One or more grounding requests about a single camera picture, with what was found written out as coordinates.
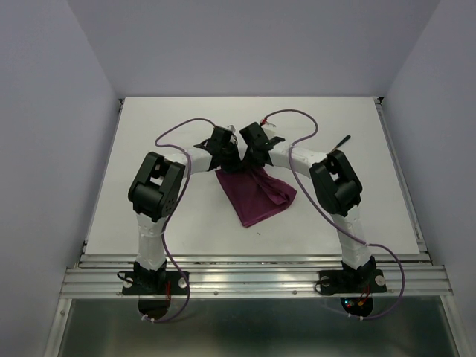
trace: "gray wall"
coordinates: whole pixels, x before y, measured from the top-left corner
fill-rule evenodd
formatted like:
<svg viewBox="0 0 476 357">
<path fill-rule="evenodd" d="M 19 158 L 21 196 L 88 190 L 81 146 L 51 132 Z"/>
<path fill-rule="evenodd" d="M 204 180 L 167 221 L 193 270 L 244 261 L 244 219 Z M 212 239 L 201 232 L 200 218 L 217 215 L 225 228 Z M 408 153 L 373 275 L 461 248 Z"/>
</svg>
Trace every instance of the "gray wall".
<svg viewBox="0 0 476 357">
<path fill-rule="evenodd" d="M 383 95 L 437 0 L 69 0 L 120 95 Z"/>
<path fill-rule="evenodd" d="M 4 1 L 0 33 L 0 356 L 42 356 L 117 99 L 66 1 Z"/>
<path fill-rule="evenodd" d="M 476 2 L 443 0 L 384 100 L 432 257 L 476 351 Z"/>
</svg>

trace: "purple cable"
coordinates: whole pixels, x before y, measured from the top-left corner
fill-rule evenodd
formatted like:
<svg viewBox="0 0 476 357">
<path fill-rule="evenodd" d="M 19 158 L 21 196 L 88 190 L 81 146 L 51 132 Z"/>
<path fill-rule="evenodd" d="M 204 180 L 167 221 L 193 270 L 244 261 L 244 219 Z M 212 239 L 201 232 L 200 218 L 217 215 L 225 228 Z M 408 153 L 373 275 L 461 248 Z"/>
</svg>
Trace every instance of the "purple cable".
<svg viewBox="0 0 476 357">
<path fill-rule="evenodd" d="M 355 240 L 356 242 L 360 243 L 360 244 L 363 244 L 363 245 L 367 245 L 367 246 L 370 246 L 370 247 L 378 247 L 378 248 L 381 248 L 381 249 L 384 249 L 386 250 L 396 261 L 396 263 L 398 264 L 399 268 L 400 268 L 400 272 L 402 273 L 402 288 L 400 289 L 400 293 L 399 293 L 399 296 L 398 298 L 396 299 L 396 302 L 387 310 L 385 310 L 384 312 L 381 312 L 377 315 L 374 315 L 374 316 L 369 316 L 369 317 L 366 317 L 366 318 L 363 318 L 364 320 L 375 320 L 377 318 L 381 318 L 383 316 L 386 316 L 387 314 L 389 314 L 392 310 L 394 310 L 402 301 L 402 297 L 403 297 L 403 292 L 405 290 L 405 272 L 403 270 L 403 265 L 402 265 L 402 262 L 400 262 L 400 259 L 389 249 L 387 248 L 386 246 L 382 245 L 382 244 L 376 244 L 376 243 L 367 243 L 365 242 L 364 240 L 362 239 L 359 239 L 358 237 L 354 236 L 353 234 L 345 231 L 342 227 L 339 227 L 338 225 L 336 225 L 325 213 L 324 211 L 319 207 L 319 205 L 314 201 L 314 199 L 312 199 L 311 195 L 309 194 L 309 192 L 307 192 L 306 188 L 304 187 L 303 183 L 301 182 L 301 180 L 299 179 L 298 177 L 298 173 L 296 172 L 296 169 L 295 169 L 295 166 L 294 166 L 294 163 L 292 162 L 292 150 L 294 149 L 294 146 L 297 144 L 297 143 L 300 143 L 301 141 L 305 141 L 309 138 L 312 138 L 314 135 L 316 135 L 318 133 L 318 129 L 319 129 L 319 126 L 318 126 L 318 122 L 309 114 L 305 113 L 305 112 L 302 112 L 301 110 L 297 110 L 297 109 L 281 109 L 281 110 L 277 110 L 276 112 L 272 112 L 268 115 L 266 115 L 264 117 L 265 120 L 267 120 L 268 118 L 270 118 L 271 116 L 273 115 L 276 115 L 276 114 L 280 114 L 280 113 L 284 113 L 284 112 L 294 112 L 294 113 L 298 113 L 298 114 L 301 114 L 301 115 L 304 115 L 305 117 L 308 117 L 313 123 L 314 123 L 314 126 L 315 126 L 315 129 L 314 129 L 314 132 L 312 134 L 309 134 L 307 136 L 304 136 L 302 138 L 299 138 L 295 141 L 292 142 L 290 148 L 289 148 L 289 152 L 288 152 L 288 159 L 289 159 L 289 166 L 291 167 L 291 172 L 292 172 L 292 175 L 295 177 L 296 179 L 296 182 L 297 184 L 299 185 L 299 187 L 301 188 L 301 190 L 303 191 L 304 195 L 307 197 L 307 199 L 311 202 L 311 204 L 314 206 L 314 208 L 319 212 L 319 214 L 332 226 L 334 227 L 335 229 L 337 229 L 338 231 L 342 232 L 343 234 L 345 234 L 346 236 L 348 236 L 350 239 L 353 239 Z"/>
<path fill-rule="evenodd" d="M 187 275 L 185 275 L 184 271 L 181 270 L 180 266 L 177 264 L 177 262 L 173 259 L 173 256 L 172 254 L 170 253 L 169 251 L 169 248 L 167 247 L 167 244 L 165 242 L 165 228 L 167 228 L 167 225 L 170 221 L 170 219 L 172 218 L 172 215 L 173 213 L 176 211 L 177 207 L 179 206 L 179 203 L 182 199 L 182 197 L 184 196 L 185 194 L 185 190 L 187 189 L 188 187 L 188 183 L 190 182 L 190 177 L 191 177 L 191 171 L 192 171 L 192 158 L 190 157 L 190 155 L 188 155 L 187 151 L 182 148 L 182 147 L 179 147 L 177 145 L 173 145 L 173 144 L 159 144 L 158 142 L 167 134 L 173 132 L 174 130 L 180 128 L 181 126 L 185 125 L 185 124 L 188 124 L 188 123 L 191 123 L 192 121 L 206 121 L 208 123 L 210 123 L 211 125 L 215 126 L 215 123 L 211 120 L 208 120 L 208 119 L 204 119 L 204 118 L 194 118 L 194 119 L 189 119 L 189 120 L 186 120 L 184 121 L 183 123 L 180 123 L 179 125 L 176 125 L 174 126 L 173 128 L 171 129 L 168 129 L 165 133 L 163 133 L 162 135 L 160 135 L 157 139 L 155 139 L 155 145 L 157 147 L 160 147 L 160 148 L 163 148 L 163 147 L 171 147 L 173 149 L 177 149 L 177 150 L 180 150 L 184 153 L 184 155 L 187 157 L 187 162 L 188 162 L 188 170 L 187 170 L 187 177 L 185 178 L 185 183 L 184 183 L 184 188 L 181 190 L 180 192 L 180 195 L 178 195 L 178 198 L 177 198 L 177 203 L 176 203 L 176 206 L 173 208 L 172 212 L 170 213 L 170 215 L 167 217 L 167 220 L 165 221 L 164 223 L 164 228 L 162 230 L 162 233 L 161 233 L 161 238 L 162 238 L 162 244 L 164 246 L 164 250 L 165 250 L 165 253 L 167 254 L 167 256 L 169 257 L 170 259 L 170 262 L 172 262 L 173 266 L 176 267 L 177 271 L 179 272 L 179 274 L 181 275 L 181 277 L 184 278 L 185 280 L 185 283 L 187 284 L 187 299 L 185 299 L 185 302 L 184 304 L 181 306 L 181 308 L 175 313 L 173 314 L 172 316 L 170 316 L 169 318 L 165 318 L 164 320 L 154 320 L 152 321 L 152 319 L 150 319 L 149 317 L 147 317 L 146 315 L 143 315 L 142 318 L 146 321 L 149 321 L 149 322 L 152 322 L 154 324 L 157 324 L 157 323 L 164 323 L 164 322 L 169 322 L 171 320 L 173 320 L 174 318 L 176 318 L 177 316 L 179 316 L 184 310 L 185 310 L 185 307 L 187 307 L 188 305 L 188 302 L 190 300 L 190 283 L 187 279 Z"/>
</svg>

